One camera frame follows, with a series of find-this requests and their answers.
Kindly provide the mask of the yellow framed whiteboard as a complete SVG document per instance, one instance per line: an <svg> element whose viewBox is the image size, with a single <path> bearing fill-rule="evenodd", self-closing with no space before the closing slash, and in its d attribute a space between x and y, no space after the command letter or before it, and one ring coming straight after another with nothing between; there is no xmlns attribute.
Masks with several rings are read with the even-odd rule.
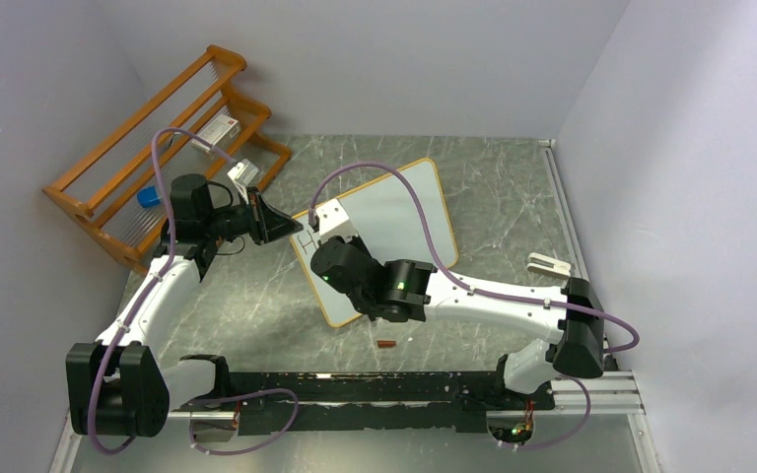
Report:
<svg viewBox="0 0 757 473"><path fill-rule="evenodd" d="M459 253L437 165L423 158L398 171L410 182L422 204L441 261L448 268L454 266ZM335 198L343 204L367 249L378 261L433 260L414 203L404 185L392 174L386 173ZM310 258L319 242L310 229L308 212L304 210L294 219L304 228L291 235L290 242L326 323L341 327L359 318L360 314L353 310L346 296L334 291L310 270Z"/></svg>

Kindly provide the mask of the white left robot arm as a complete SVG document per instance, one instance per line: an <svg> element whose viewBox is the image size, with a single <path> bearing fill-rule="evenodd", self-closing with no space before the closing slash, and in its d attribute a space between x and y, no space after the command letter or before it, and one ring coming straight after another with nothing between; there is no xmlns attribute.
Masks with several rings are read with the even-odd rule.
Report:
<svg viewBox="0 0 757 473"><path fill-rule="evenodd" d="M204 279L220 243L249 237L263 245L303 226L269 206L254 187L239 203L215 207L211 184L198 173L172 181L172 220L162 228L148 276L107 330L67 354L77 434L151 438L172 410L196 402L218 410L232 400L236 391L224 357L186 355L162 369L153 351L167 341L170 323Z"/></svg>

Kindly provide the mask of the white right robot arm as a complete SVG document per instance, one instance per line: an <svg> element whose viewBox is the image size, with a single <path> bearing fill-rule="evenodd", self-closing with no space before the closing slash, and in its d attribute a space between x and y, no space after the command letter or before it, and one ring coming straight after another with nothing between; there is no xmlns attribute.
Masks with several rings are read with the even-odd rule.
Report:
<svg viewBox="0 0 757 473"><path fill-rule="evenodd" d="M459 276L422 261L380 263L358 240L339 236L319 246L310 271L370 320L473 321L531 336L530 345L499 363L492 392L503 407L517 407L558 375L604 374L604 322L594 314L583 279L533 288Z"/></svg>

